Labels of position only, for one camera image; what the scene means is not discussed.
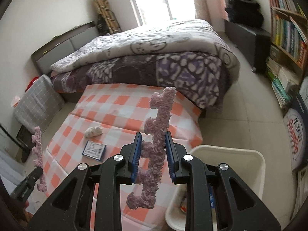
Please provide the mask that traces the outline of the blue labelled box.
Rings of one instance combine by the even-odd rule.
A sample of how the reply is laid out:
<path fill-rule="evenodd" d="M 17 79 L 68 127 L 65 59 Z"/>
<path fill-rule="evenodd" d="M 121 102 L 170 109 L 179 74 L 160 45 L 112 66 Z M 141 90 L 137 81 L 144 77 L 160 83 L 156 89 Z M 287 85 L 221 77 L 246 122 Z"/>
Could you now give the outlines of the blue labelled box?
<path fill-rule="evenodd" d="M 82 155 L 97 161 L 101 161 L 106 149 L 106 144 L 87 141 Z"/>

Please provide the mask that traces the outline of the white tissue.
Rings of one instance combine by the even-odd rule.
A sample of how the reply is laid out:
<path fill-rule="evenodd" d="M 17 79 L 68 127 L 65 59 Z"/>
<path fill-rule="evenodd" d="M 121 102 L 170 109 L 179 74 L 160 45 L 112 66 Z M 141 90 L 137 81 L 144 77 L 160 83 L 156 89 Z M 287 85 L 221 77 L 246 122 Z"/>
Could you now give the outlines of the white tissue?
<path fill-rule="evenodd" d="M 92 138 L 101 135 L 103 132 L 102 126 L 94 126 L 86 129 L 84 133 L 85 138 Z"/>

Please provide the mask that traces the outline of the red snack box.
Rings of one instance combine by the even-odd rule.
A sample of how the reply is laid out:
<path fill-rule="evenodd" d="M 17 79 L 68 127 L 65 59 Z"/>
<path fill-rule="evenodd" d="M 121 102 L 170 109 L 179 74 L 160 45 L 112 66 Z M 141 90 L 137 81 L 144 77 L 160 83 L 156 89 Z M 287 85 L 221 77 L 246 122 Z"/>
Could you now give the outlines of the red snack box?
<path fill-rule="evenodd" d="M 187 197 L 183 197 L 180 204 L 180 210 L 183 213 L 187 213 Z"/>

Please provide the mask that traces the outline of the black small trash can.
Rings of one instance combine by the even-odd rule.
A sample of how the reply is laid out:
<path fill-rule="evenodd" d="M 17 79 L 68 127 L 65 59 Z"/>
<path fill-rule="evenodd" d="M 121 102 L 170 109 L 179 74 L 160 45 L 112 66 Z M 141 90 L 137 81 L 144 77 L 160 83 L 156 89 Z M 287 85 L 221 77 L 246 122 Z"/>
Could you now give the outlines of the black small trash can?
<path fill-rule="evenodd" d="M 25 126 L 21 126 L 16 138 L 17 141 L 26 149 L 31 149 L 32 148 L 32 141 L 31 141 L 31 136 L 32 133 L 25 127 Z"/>

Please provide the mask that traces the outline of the grey checked covered nightstand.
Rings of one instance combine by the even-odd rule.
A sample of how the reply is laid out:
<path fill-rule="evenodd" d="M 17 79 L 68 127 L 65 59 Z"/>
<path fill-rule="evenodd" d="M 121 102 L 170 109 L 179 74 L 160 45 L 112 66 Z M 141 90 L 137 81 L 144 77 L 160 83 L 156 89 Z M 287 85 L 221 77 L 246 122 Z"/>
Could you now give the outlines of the grey checked covered nightstand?
<path fill-rule="evenodd" d="M 53 89 L 49 76 L 43 74 L 22 96 L 14 109 L 14 116 L 30 133 L 34 134 L 35 127 L 44 132 L 64 104 L 64 99 Z"/>

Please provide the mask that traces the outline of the bed with purple quilt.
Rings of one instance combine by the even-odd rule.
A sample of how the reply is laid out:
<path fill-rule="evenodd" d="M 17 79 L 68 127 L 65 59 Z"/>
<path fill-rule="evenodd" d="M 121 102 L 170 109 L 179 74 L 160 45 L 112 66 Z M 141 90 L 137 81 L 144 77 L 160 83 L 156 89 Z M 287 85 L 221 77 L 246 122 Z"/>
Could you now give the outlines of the bed with purple quilt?
<path fill-rule="evenodd" d="M 199 109 L 221 110 L 240 62 L 210 23 L 170 20 L 99 35 L 93 23 L 72 29 L 31 55 L 61 94 L 88 85 L 175 87 Z"/>

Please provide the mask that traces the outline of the Ganten water carton upper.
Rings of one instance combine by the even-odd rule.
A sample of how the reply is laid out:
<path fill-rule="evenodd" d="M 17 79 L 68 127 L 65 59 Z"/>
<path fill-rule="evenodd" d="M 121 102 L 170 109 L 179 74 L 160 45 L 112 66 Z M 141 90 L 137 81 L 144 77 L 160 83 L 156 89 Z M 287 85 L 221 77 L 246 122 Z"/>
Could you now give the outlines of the Ganten water carton upper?
<path fill-rule="evenodd" d="M 296 171 L 307 166 L 307 76 L 284 116 L 284 124 L 289 137 L 291 168 Z"/>

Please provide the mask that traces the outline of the stack of papers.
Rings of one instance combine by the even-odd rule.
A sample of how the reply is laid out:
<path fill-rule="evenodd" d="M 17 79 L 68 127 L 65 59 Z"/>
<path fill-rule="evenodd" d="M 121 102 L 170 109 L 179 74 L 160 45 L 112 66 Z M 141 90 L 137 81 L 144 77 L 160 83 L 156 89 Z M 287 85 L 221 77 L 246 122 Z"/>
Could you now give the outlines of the stack of papers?
<path fill-rule="evenodd" d="M 299 212 L 300 208 L 304 204 L 307 194 L 308 194 L 308 167 L 305 166 L 297 172 L 297 190 L 296 190 L 296 199 L 295 199 L 295 208 L 291 219 L 294 219 L 296 214 Z"/>

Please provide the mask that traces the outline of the black ottoman cabinet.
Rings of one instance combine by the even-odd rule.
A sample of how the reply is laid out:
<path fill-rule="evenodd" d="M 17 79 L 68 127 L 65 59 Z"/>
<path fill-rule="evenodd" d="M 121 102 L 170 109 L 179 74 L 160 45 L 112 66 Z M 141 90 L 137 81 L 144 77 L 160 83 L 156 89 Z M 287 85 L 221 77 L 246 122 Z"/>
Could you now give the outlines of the black ottoman cabinet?
<path fill-rule="evenodd" d="M 270 52 L 270 33 L 227 20 L 224 21 L 224 30 L 250 63 L 252 71 L 264 73 Z"/>

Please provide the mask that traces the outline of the plaid coat on rack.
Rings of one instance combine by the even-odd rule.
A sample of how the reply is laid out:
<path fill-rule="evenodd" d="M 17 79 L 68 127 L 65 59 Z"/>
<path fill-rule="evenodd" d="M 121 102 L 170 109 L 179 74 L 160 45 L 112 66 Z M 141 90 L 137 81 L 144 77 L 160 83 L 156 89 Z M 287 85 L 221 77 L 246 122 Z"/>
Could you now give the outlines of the plaid coat on rack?
<path fill-rule="evenodd" d="M 115 14 L 111 10 L 108 0 L 93 0 L 93 5 L 99 18 L 102 18 L 101 25 L 104 27 L 105 32 L 109 34 L 122 32 Z"/>

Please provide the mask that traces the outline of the beige curtain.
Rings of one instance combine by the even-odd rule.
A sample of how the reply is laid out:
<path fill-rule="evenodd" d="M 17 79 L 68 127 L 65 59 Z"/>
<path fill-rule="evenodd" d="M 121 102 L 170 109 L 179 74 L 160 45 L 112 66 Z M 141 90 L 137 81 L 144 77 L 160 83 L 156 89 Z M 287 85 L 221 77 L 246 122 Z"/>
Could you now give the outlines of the beige curtain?
<path fill-rule="evenodd" d="M 206 0 L 194 0 L 195 18 L 202 19 L 211 23 L 210 15 Z"/>

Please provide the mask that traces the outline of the wooden bookshelf with books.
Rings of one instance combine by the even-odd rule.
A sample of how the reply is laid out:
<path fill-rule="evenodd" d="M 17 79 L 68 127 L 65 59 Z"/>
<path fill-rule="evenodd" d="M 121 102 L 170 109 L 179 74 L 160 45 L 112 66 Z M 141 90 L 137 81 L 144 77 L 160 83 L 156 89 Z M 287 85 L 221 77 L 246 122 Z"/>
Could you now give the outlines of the wooden bookshelf with books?
<path fill-rule="evenodd" d="M 307 76 L 307 0 L 269 0 L 271 46 L 268 75 L 285 113 Z"/>

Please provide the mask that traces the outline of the window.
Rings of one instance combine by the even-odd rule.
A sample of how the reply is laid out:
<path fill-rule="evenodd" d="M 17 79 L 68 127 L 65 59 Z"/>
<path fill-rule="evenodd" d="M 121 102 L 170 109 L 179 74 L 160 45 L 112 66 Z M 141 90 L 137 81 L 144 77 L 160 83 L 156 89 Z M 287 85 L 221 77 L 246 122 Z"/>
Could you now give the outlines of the window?
<path fill-rule="evenodd" d="M 194 0 L 131 0 L 138 24 L 195 18 Z"/>

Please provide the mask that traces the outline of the black clothes pile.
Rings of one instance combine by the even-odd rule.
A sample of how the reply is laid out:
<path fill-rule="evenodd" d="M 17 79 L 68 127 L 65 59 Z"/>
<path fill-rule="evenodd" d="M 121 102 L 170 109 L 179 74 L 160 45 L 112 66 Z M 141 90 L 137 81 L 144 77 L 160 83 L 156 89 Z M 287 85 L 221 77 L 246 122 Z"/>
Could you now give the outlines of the black clothes pile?
<path fill-rule="evenodd" d="M 260 12 L 259 3 L 255 0 L 228 0 L 225 11 L 231 23 L 262 28 L 264 17 Z"/>

